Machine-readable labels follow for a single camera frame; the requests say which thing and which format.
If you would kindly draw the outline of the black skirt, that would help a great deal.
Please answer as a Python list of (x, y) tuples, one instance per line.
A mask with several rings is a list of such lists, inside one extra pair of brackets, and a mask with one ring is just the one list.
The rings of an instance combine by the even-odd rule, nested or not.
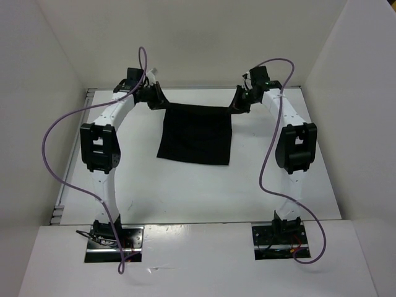
[(232, 122), (228, 108), (172, 103), (166, 108), (157, 157), (227, 166), (231, 140)]

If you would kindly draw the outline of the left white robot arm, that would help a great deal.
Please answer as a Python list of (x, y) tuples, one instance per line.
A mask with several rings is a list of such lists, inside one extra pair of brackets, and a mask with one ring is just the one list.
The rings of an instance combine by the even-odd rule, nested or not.
[(152, 110), (162, 109), (169, 103), (156, 80), (147, 81), (130, 96), (125, 88), (117, 87), (100, 115), (80, 127), (81, 157), (91, 174), (93, 193), (98, 202), (90, 236), (112, 248), (122, 243), (124, 234), (115, 193), (115, 171), (121, 161), (117, 131), (140, 102)]

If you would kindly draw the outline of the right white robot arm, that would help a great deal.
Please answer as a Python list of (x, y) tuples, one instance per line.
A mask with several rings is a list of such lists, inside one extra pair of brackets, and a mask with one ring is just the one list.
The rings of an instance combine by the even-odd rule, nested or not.
[[(275, 87), (274, 83), (266, 82), (263, 87), (237, 86), (229, 110), (243, 114), (250, 111), (251, 105), (262, 103), (275, 118), (275, 130), (259, 173), (259, 187), (265, 193), (285, 200), (274, 211), (274, 226), (271, 228), (273, 240), (285, 243), (301, 224), (300, 210), (306, 208), (301, 203), (302, 183), (316, 157), (317, 126), (303, 119), (284, 96), (282, 87)], [(282, 192), (264, 185), (264, 170), (271, 154), (283, 170), (285, 189)]]

